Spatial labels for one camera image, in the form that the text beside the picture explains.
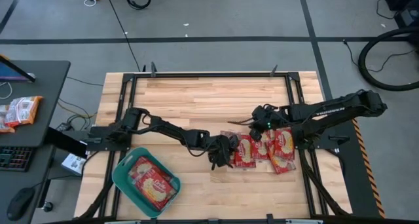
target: hazard stripe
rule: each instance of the hazard stripe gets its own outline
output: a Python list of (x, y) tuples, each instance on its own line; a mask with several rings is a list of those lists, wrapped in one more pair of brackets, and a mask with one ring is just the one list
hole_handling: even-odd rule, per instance
[(375, 179), (373, 176), (373, 171), (371, 169), (371, 165), (369, 164), (367, 150), (365, 149), (364, 141), (361, 135), (361, 129), (359, 128), (358, 122), (355, 119), (352, 120), (352, 123), (354, 124), (354, 129), (356, 131), (356, 136), (358, 138), (359, 149), (361, 150), (362, 158), (364, 159), (364, 165), (368, 174), (368, 179), (371, 183), (371, 189), (373, 190), (373, 195), (375, 198), (375, 204), (377, 205), (377, 208), (378, 208), (378, 213), (380, 214), (381, 217), (385, 218), (386, 214), (384, 213), (380, 195), (378, 194), (377, 185), (375, 183)]

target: green basket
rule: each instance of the green basket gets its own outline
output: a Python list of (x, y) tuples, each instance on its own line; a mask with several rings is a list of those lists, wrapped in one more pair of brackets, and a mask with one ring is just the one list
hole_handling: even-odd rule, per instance
[[(137, 162), (138, 158), (144, 156), (158, 166), (161, 170), (173, 177), (170, 185), (177, 191), (161, 210), (156, 209), (151, 202), (141, 194), (135, 185), (133, 179), (128, 175), (131, 167)], [(176, 198), (181, 190), (179, 178), (174, 176), (166, 167), (164, 167), (150, 152), (144, 148), (137, 148), (131, 151), (113, 170), (112, 180), (115, 185), (141, 210), (149, 217), (158, 217)]]

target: snack package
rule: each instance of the snack package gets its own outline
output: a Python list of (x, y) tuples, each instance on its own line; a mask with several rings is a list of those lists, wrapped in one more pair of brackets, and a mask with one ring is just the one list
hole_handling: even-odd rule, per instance
[(270, 143), (269, 136), (266, 133), (262, 134), (260, 141), (251, 140), (251, 156), (254, 159), (269, 159), (268, 151), (266, 150), (266, 143)]
[(42, 96), (21, 97), (12, 100), (6, 114), (5, 124), (15, 127), (22, 124), (33, 124), (39, 101)]
[(0, 105), (0, 133), (14, 132), (14, 129), (5, 124), (8, 105)]
[(136, 187), (158, 210), (163, 209), (176, 194), (176, 190), (154, 169), (144, 173)]
[[(240, 135), (238, 133), (232, 132), (232, 131), (220, 131), (220, 135), (224, 135), (228, 138), (230, 138), (233, 135), (237, 135), (238, 138), (240, 139)], [(230, 164), (234, 165), (235, 164), (235, 153), (233, 153), (232, 155), (230, 155)]]
[(290, 128), (275, 131), (274, 155), (286, 160), (294, 160), (294, 141)]
[(239, 168), (256, 168), (255, 159), (251, 157), (251, 137), (241, 135), (240, 143), (235, 152), (235, 165)]
[(134, 181), (137, 181), (150, 169), (153, 169), (155, 172), (157, 172), (167, 182), (170, 182), (170, 180), (172, 180), (172, 177), (169, 174), (161, 170), (158, 166), (156, 166), (153, 162), (151, 162), (148, 158), (144, 156), (138, 158), (137, 162), (132, 166), (131, 170), (128, 172), (128, 175), (130, 175), (131, 178), (134, 179)]
[(279, 156), (274, 155), (274, 146), (269, 144), (265, 144), (266, 149), (268, 149), (268, 156), (270, 159), (270, 162), (272, 163), (275, 173), (282, 174), (288, 171), (295, 170), (295, 164), (291, 160), (285, 160)]

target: wooden tabletop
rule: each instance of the wooden tabletop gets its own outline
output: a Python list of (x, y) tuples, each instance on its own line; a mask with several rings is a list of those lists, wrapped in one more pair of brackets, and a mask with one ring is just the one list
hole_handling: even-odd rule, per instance
[[(96, 118), (98, 126), (107, 126), (115, 119), (122, 75), (108, 73), (106, 76)], [(300, 77), (306, 103), (323, 101), (316, 72), (303, 71)], [(216, 135), (220, 130), (248, 133), (248, 127), (226, 122), (247, 119), (256, 106), (265, 103), (289, 104), (282, 78), (140, 79), (134, 107), (144, 107), (152, 115), (183, 128), (208, 130)], [(211, 171), (206, 155), (192, 157), (178, 141), (161, 134), (150, 132), (133, 136), (132, 147), (139, 146), (147, 148), (182, 182), (180, 194), (159, 219), (263, 219), (266, 214), (274, 214), (274, 218), (309, 217), (298, 156), (297, 169), (280, 175), (274, 173), (267, 160), (258, 161), (254, 169), (225, 166)], [(100, 152), (86, 165), (75, 216), (81, 215), (101, 190), (108, 154)], [(318, 151), (317, 158), (324, 186), (344, 210), (351, 212), (338, 159), (322, 150)], [(313, 185), (312, 188), (319, 212), (317, 191)], [(113, 194), (111, 190), (108, 215)], [(121, 194), (118, 219), (149, 218)]]

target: red packaging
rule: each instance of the red packaging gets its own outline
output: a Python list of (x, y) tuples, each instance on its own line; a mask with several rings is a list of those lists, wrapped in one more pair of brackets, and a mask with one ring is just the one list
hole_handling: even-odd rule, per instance
[[(224, 135), (224, 136), (226, 136), (228, 138), (230, 138), (233, 135), (237, 135), (238, 138), (240, 139), (240, 135), (237, 134), (237, 133), (235, 133), (235, 132), (231, 132), (231, 131), (220, 131), (220, 134), (221, 135)], [(231, 165), (236, 164), (236, 161), (235, 161), (234, 157), (235, 157), (235, 153), (233, 153), (233, 154), (230, 155), (230, 164)]]
[(270, 143), (269, 136), (266, 133), (262, 134), (260, 141), (251, 139), (251, 156), (254, 159), (268, 159), (268, 151), (266, 150), (266, 143)]
[(176, 190), (154, 169), (144, 173), (136, 187), (158, 210), (163, 209), (176, 194)]
[(153, 169), (158, 174), (160, 174), (160, 176), (162, 176), (167, 182), (170, 182), (170, 180), (172, 179), (172, 177), (169, 174), (161, 170), (158, 166), (156, 166), (153, 162), (151, 162), (148, 158), (144, 156), (138, 158), (137, 162), (132, 166), (128, 174), (131, 176), (132, 179), (138, 180), (150, 169)]
[(270, 162), (272, 163), (275, 173), (282, 174), (288, 171), (295, 170), (295, 164), (292, 160), (285, 160), (279, 156), (274, 155), (274, 146), (269, 146), (266, 144), (266, 149), (268, 149), (268, 156)]
[(274, 155), (286, 160), (294, 160), (294, 141), (290, 128), (275, 131)]
[(241, 135), (240, 143), (235, 152), (235, 164), (239, 168), (256, 168), (255, 159), (251, 157), (251, 137)]

